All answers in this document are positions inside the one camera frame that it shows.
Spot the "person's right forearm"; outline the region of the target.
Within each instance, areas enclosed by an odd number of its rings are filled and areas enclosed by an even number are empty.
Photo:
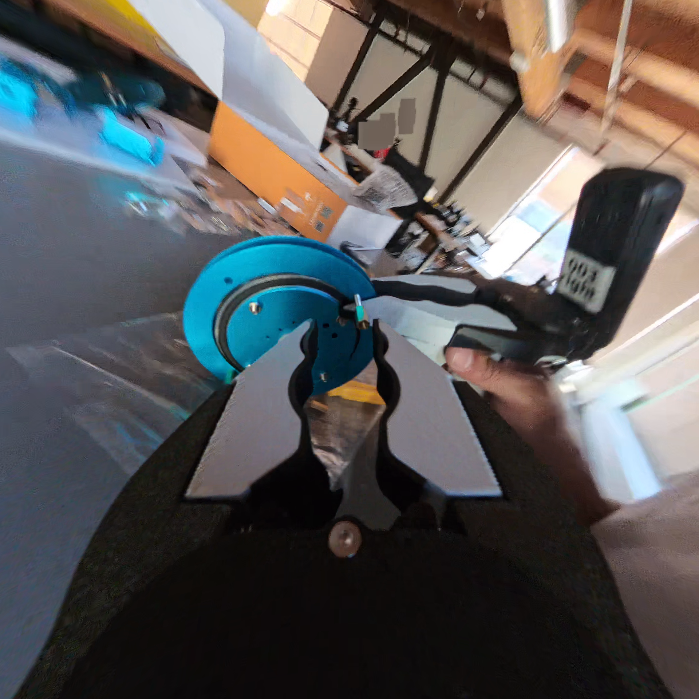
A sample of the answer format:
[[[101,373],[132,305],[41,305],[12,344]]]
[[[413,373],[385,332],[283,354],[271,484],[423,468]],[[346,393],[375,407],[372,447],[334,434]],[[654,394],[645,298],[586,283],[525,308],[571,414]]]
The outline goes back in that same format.
[[[697,698],[698,473],[621,505],[602,496],[573,435],[571,441],[525,443],[590,527],[627,615],[673,697]]]

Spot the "large blue U bracket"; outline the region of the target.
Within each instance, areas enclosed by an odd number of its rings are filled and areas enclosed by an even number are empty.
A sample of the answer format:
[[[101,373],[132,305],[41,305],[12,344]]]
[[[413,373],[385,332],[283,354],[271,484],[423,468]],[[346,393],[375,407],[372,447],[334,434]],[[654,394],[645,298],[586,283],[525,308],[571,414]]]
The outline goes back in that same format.
[[[38,102],[36,88],[21,67],[2,59],[1,109],[25,119],[33,119],[36,117]]]

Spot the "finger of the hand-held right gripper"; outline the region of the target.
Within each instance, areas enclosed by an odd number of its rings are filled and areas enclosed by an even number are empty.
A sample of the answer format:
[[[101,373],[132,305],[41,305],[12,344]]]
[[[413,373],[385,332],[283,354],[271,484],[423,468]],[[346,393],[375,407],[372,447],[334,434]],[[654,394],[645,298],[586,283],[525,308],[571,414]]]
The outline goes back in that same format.
[[[465,307],[482,302],[478,287],[464,277],[444,275],[397,275],[372,280],[375,295],[406,302],[430,302]]]
[[[400,335],[453,333],[461,325],[515,331],[515,323],[504,314],[482,304],[450,306],[432,301],[406,301],[379,296],[365,301],[371,319],[379,319]]]

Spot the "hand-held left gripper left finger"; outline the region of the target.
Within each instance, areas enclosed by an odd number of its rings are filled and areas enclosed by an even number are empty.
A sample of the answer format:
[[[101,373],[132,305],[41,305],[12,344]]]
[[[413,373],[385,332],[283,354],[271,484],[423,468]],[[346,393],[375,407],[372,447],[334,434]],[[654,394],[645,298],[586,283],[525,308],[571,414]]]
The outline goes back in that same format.
[[[249,524],[324,526],[340,505],[315,456],[304,405],[318,354],[314,320],[300,323],[237,377],[184,490],[223,502]]]

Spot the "teal oval metal plate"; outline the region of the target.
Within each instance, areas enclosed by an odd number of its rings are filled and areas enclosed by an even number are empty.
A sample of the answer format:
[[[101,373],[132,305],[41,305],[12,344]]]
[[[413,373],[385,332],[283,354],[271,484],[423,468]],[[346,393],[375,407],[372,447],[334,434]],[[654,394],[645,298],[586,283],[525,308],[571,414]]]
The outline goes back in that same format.
[[[104,71],[79,75],[65,90],[76,106],[105,107],[123,116],[134,115],[144,108],[159,108],[166,98],[157,82]]]

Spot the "yellow box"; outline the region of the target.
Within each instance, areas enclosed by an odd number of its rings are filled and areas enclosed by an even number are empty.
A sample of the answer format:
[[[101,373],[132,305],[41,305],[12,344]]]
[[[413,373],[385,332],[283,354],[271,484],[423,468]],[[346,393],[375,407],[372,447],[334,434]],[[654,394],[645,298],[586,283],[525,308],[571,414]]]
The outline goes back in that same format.
[[[105,1],[110,6],[110,11],[119,16],[119,22],[130,33],[135,33],[149,40],[157,40],[162,37],[157,30],[139,13],[130,1]]]

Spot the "orange cardboard box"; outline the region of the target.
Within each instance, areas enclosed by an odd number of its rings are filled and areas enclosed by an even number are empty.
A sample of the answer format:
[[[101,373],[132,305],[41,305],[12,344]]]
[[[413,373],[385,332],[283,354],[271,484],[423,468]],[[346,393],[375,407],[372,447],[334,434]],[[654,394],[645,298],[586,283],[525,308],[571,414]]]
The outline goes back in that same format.
[[[382,249],[400,226],[320,152],[328,110],[226,1],[130,1],[218,98],[208,152],[306,238]]]

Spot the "clear plastic bag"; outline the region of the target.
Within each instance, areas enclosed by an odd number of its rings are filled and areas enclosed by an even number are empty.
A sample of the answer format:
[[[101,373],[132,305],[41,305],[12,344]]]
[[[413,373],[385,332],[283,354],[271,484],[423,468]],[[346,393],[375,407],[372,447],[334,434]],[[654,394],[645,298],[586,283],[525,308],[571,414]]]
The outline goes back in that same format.
[[[7,349],[28,378],[128,477],[225,384],[194,358],[181,312]],[[354,379],[375,385],[374,363]],[[385,406],[323,394],[304,410],[312,446],[336,487]]]

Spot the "person's right hand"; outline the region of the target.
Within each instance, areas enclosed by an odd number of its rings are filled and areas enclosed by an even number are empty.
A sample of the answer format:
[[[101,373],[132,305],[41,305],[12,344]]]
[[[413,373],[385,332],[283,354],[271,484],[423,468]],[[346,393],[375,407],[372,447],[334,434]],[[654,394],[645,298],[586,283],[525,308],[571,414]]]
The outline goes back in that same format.
[[[451,372],[483,391],[494,410],[528,443],[572,440],[561,394],[541,370],[458,347],[448,347],[445,360]]]

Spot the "blue perforated long bracket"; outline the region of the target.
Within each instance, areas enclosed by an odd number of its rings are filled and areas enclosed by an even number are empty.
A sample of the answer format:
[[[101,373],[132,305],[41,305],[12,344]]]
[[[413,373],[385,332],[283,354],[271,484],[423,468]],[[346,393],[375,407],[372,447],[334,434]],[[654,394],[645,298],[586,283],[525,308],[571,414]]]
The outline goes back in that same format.
[[[96,108],[95,113],[100,118],[99,135],[104,143],[153,167],[161,164],[165,153],[165,143],[161,137],[143,135],[122,124],[110,109]]]

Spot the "blue round metal base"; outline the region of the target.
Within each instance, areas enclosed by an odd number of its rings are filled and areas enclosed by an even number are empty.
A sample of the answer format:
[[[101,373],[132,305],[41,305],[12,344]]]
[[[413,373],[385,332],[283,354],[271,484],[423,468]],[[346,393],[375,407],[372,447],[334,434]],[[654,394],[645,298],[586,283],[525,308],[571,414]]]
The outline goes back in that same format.
[[[344,385],[372,362],[372,331],[360,327],[354,298],[376,297],[353,258],[294,236],[238,242],[214,257],[192,285],[182,313],[198,362],[231,382],[306,321],[317,327],[314,394]]]

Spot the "white foam sheet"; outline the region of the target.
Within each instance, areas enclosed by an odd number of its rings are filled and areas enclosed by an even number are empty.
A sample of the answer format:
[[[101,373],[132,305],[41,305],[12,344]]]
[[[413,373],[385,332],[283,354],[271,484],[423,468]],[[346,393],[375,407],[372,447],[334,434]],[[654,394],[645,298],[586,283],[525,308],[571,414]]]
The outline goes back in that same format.
[[[204,149],[188,138],[188,126],[158,108],[144,108],[130,116],[112,110],[122,124],[143,135],[157,135],[163,139],[163,161],[153,167],[100,139],[101,123],[95,113],[95,109],[100,107],[81,108],[73,103],[65,90],[66,85],[89,72],[76,71],[5,37],[1,38],[1,59],[20,66],[39,96],[33,119],[1,109],[3,143],[13,143],[102,170],[174,182],[179,187],[189,186],[186,175],[182,173],[182,162],[206,167]]]

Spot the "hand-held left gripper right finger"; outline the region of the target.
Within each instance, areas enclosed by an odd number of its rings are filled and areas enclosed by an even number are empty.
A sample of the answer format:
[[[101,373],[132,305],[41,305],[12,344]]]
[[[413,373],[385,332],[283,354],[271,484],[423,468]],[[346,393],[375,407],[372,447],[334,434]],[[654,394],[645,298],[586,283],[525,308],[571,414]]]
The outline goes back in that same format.
[[[451,376],[379,319],[372,323],[372,348],[385,405],[375,475],[398,516],[417,513],[440,526],[457,503],[502,501]]]

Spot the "pile of small parts bags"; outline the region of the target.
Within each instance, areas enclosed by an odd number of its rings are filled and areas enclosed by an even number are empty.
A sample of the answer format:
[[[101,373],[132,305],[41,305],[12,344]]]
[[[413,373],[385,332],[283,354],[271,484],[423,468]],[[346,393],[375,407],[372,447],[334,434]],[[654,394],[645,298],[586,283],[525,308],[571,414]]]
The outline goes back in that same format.
[[[260,199],[217,163],[185,166],[193,190],[173,188],[163,197],[175,220],[187,228],[230,238],[302,238],[280,211]]]

